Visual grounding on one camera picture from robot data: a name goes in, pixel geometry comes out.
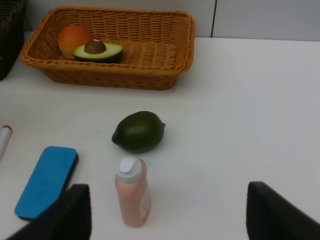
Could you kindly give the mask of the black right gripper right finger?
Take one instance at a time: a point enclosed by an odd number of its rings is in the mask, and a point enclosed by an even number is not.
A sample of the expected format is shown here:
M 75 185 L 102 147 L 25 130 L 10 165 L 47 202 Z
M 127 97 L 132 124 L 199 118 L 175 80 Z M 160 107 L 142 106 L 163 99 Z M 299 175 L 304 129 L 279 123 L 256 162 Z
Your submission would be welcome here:
M 248 184 L 246 230 L 250 240 L 318 240 L 320 224 L 262 181 Z

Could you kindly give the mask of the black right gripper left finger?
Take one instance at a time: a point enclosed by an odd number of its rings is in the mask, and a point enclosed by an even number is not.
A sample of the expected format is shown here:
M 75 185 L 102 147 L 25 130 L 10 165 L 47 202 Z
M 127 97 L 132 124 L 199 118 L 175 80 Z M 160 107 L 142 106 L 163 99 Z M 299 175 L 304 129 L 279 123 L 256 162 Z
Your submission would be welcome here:
M 92 233 L 90 187 L 74 184 L 10 240 L 89 240 Z

